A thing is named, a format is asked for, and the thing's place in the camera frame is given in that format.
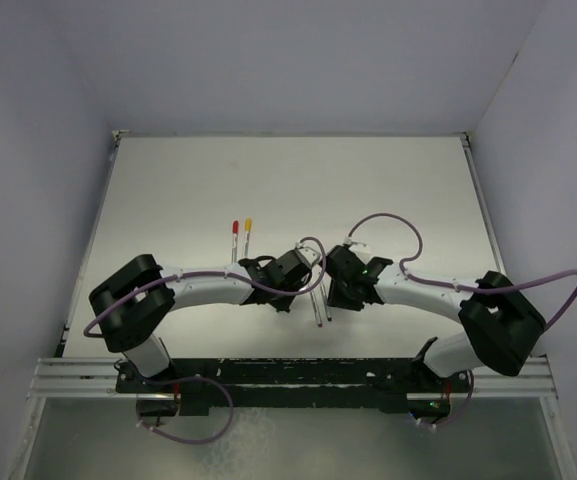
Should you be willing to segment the blue pen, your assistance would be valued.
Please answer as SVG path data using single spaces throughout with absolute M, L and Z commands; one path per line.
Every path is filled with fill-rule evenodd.
M 333 320 L 333 318 L 332 318 L 332 313 L 331 313 L 331 310 L 330 310 L 330 306 L 328 305 L 328 297 L 327 297 L 325 288 L 324 288 L 324 286 L 323 286 L 322 284 L 320 284 L 319 287 L 320 287 L 320 289 L 319 289 L 319 290 L 320 290 L 320 295 L 321 295 L 321 298 L 322 298 L 322 301 L 323 301 L 323 307 L 324 307 L 325 317 L 326 317 L 326 319 L 327 319 L 328 322 L 332 322 L 332 320 Z

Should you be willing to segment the purple pen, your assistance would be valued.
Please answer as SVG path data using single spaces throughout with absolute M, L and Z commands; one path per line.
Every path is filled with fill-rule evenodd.
M 314 314 L 314 319 L 315 319 L 315 323 L 316 326 L 318 328 L 322 328 L 323 327 L 323 323 L 322 323 L 322 315 L 321 312 L 319 310 L 319 306 L 318 306 L 318 302 L 317 302 L 317 298 L 316 298 L 316 294 L 314 290 L 311 290 L 309 292 L 309 296 L 310 296 L 310 301 L 311 301 L 311 305 L 312 305 L 312 309 L 313 309 L 313 314 Z

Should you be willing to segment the yellow pen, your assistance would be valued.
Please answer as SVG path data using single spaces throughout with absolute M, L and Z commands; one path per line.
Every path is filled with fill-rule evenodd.
M 248 258 L 249 256 L 249 246 L 250 246 L 250 237 L 251 237 L 251 231 L 246 232 L 245 231 L 245 224 L 244 224 L 244 244 L 243 244 L 243 258 Z

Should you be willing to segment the red pen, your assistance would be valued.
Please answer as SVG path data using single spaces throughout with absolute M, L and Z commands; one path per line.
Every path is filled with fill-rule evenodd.
M 231 262 L 232 263 L 236 263 L 238 260 L 238 249 L 239 249 L 239 232 L 237 235 L 232 233 L 232 247 L 231 247 Z

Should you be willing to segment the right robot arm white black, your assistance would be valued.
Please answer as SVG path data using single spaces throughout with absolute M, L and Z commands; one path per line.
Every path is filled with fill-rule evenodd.
M 520 292 L 484 295 L 413 281 L 393 260 L 363 260 L 348 245 L 326 256 L 328 305 L 360 311 L 367 305 L 398 305 L 439 315 L 462 326 L 450 337 L 428 340 L 413 363 L 414 383 L 435 391 L 448 377 L 481 366 L 514 377 L 546 330 L 546 320 Z

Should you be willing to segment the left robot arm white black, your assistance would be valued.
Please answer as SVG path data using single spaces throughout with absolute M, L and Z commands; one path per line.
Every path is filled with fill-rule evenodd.
M 96 336 L 136 367 L 150 391 L 162 392 L 172 384 L 174 369 L 155 330 L 168 313 L 213 304 L 270 305 L 287 312 L 320 261 L 321 254 L 308 246 L 208 270 L 164 268 L 153 255 L 139 255 L 89 294 L 100 328 Z

